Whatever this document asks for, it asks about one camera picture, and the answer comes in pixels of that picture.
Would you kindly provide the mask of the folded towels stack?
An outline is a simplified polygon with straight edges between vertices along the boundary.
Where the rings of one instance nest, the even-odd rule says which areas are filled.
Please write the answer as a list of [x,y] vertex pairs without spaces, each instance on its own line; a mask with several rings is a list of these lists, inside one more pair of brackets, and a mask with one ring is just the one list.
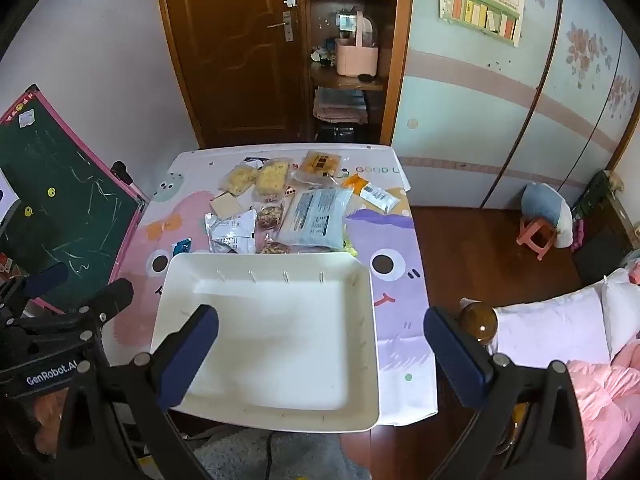
[[319,87],[314,95],[314,118],[331,124],[368,122],[367,102],[361,90]]

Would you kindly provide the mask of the large clear blue snack bag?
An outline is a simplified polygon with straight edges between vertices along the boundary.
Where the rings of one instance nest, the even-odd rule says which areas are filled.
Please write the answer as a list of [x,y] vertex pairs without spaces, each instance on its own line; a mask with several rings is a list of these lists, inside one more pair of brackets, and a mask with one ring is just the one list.
[[349,188],[312,188],[296,193],[278,229],[276,242],[293,247],[341,250]]

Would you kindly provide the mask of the wall calendar poster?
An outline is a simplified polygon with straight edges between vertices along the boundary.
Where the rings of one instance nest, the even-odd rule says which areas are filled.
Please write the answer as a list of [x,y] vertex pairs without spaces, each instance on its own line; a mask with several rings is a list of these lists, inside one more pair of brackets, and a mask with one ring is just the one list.
[[439,0],[439,17],[517,48],[525,0]]

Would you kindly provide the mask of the silver white snack bag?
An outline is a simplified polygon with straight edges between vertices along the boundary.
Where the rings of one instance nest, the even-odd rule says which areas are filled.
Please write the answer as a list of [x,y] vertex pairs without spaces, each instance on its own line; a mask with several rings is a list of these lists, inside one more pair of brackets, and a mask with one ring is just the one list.
[[256,252],[257,211],[249,209],[226,220],[205,215],[209,251],[214,254],[254,254]]

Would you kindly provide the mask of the nut bar pack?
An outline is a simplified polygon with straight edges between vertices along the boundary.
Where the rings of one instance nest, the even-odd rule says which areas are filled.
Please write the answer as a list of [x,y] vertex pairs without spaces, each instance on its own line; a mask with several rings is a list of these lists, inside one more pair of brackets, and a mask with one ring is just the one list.
[[256,224],[259,229],[272,230],[280,226],[284,215],[282,204],[263,206],[257,211]]
[[289,248],[288,245],[278,242],[265,242],[260,252],[262,254],[289,254],[291,248]]

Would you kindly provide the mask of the brown wooden door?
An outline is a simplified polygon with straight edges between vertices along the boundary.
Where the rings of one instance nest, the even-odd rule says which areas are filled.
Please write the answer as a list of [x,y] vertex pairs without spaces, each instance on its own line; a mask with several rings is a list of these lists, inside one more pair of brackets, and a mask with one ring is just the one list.
[[158,0],[202,148],[308,139],[300,0]]

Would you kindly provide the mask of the orange pastry pack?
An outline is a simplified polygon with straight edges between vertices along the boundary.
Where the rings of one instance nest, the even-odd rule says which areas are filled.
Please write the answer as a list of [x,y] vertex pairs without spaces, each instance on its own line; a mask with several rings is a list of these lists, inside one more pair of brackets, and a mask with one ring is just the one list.
[[341,168],[342,158],[326,152],[309,151],[293,171],[292,177],[311,185],[332,185],[336,183],[337,170]]

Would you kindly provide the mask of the pink plastic stool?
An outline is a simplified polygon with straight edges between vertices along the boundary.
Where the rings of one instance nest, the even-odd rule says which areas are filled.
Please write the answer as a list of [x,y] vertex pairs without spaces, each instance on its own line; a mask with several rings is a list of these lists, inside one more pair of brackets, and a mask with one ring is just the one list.
[[538,261],[541,261],[554,246],[555,239],[555,230],[547,220],[543,218],[527,220],[524,217],[520,219],[516,244],[528,247]]

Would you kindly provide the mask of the orange white snack packet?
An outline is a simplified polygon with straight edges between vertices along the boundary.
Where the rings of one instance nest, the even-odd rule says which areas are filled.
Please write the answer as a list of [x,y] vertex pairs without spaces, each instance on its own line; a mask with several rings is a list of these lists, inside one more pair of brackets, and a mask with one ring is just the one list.
[[369,203],[384,214],[389,214],[400,203],[400,199],[390,192],[379,188],[370,181],[363,179],[358,174],[348,177],[342,184],[342,188],[349,188],[355,195]]

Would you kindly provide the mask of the beige wafer biscuit pack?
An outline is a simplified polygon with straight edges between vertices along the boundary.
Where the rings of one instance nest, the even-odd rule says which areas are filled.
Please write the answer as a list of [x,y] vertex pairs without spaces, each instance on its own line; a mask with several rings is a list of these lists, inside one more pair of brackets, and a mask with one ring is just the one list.
[[242,214],[243,206],[236,197],[228,192],[224,192],[209,201],[212,213],[220,220],[230,219],[237,214]]

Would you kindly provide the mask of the yellow cake pack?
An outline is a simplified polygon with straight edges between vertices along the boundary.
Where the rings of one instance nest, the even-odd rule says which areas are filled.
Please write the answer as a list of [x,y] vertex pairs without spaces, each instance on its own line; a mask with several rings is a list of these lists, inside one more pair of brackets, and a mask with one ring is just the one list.
[[259,170],[255,181],[255,197],[262,202],[280,200],[288,187],[292,170],[292,160],[288,158],[269,159]]
[[219,188],[221,191],[229,193],[235,197],[244,194],[255,184],[259,170],[253,166],[244,164],[236,165],[221,181]]

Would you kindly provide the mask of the pink basket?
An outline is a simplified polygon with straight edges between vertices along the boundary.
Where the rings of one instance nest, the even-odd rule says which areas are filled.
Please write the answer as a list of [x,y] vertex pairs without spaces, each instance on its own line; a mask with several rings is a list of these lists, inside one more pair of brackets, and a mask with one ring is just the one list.
[[354,15],[352,38],[340,38],[335,43],[335,68],[343,77],[371,76],[378,73],[378,46],[373,26],[361,11]]

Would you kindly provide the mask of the small blue snack packet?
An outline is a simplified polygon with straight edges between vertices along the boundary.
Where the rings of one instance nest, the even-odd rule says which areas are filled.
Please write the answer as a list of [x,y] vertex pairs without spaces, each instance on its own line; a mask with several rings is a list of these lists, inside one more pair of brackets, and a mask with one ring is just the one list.
[[191,237],[184,238],[183,240],[178,240],[178,242],[175,242],[175,244],[171,246],[171,255],[175,257],[180,254],[187,254],[188,252],[191,251],[191,247],[192,247]]

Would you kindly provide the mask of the pastel wardrobe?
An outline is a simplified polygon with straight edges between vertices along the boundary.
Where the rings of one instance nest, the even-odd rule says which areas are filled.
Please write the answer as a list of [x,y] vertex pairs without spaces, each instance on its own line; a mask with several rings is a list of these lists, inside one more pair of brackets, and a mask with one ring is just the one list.
[[604,0],[525,0],[517,48],[412,0],[393,134],[410,203],[506,208],[530,182],[574,202],[638,96],[638,52]]

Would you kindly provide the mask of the wooden shelf unit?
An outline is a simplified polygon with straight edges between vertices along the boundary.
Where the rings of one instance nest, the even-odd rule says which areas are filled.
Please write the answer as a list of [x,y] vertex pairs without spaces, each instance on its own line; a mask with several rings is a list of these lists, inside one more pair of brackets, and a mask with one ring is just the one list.
[[360,90],[368,107],[367,123],[354,134],[357,143],[390,145],[399,108],[402,76],[409,45],[412,0],[304,0],[300,7],[304,17],[304,45],[323,46],[338,34],[335,13],[361,8],[378,32],[378,72],[374,77],[359,79],[339,75],[332,66],[307,62],[306,76],[309,96],[318,87],[334,90]]

